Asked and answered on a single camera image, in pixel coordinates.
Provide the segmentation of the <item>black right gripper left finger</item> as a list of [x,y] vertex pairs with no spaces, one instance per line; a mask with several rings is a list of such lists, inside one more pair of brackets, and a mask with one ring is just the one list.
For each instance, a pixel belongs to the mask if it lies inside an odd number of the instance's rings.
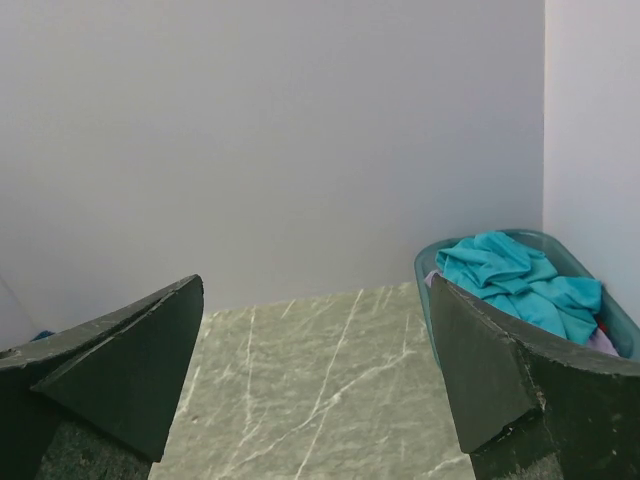
[[164,455],[203,313],[194,274],[2,351],[2,478],[148,478]]

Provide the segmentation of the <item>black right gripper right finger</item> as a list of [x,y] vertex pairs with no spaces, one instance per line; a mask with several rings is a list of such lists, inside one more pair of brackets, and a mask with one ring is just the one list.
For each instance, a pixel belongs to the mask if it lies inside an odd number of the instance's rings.
[[430,317],[476,478],[638,478],[638,362],[550,334],[442,277]]

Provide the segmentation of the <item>teal t-shirt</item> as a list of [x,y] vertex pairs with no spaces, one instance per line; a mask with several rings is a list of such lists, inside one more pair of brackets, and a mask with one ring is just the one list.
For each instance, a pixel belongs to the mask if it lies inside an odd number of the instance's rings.
[[435,261],[446,280],[563,339],[585,345],[597,328],[601,282],[560,275],[545,253],[504,232],[466,237],[438,250]]

